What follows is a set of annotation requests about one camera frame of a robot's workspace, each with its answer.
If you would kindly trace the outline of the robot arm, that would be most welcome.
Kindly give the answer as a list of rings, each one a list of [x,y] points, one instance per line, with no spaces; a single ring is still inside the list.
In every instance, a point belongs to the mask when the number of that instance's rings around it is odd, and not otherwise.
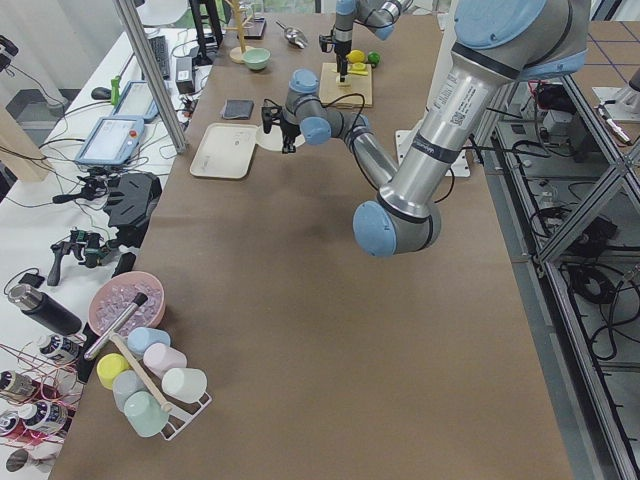
[[[499,88],[568,75],[585,63],[587,1],[461,1],[453,21],[452,67],[401,162],[383,149],[362,113],[322,105],[319,80],[308,69],[293,72],[284,104],[267,100],[261,109],[264,132],[280,127],[284,153],[295,152],[298,136],[309,145],[344,141],[377,191],[352,222],[358,245],[372,256],[435,242],[441,220],[432,196]]]
[[[354,25],[362,25],[380,40],[386,40],[393,33],[398,19],[412,4],[410,0],[336,2],[333,27],[329,34],[319,36],[319,45],[324,53],[335,54],[339,86],[346,86],[349,80],[347,55],[352,50]]]

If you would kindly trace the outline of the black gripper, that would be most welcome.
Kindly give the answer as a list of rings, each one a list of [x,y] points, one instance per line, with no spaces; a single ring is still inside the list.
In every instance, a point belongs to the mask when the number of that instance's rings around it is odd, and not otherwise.
[[[323,53],[332,51],[337,61],[337,82],[345,83],[348,75],[347,55],[352,50],[352,31],[332,30],[330,34],[319,36],[319,46]]]
[[[295,152],[295,140],[301,134],[300,128],[287,117],[286,109],[275,101],[266,98],[261,107],[262,130],[265,135],[271,133],[275,126],[280,128],[282,137],[282,153]]]

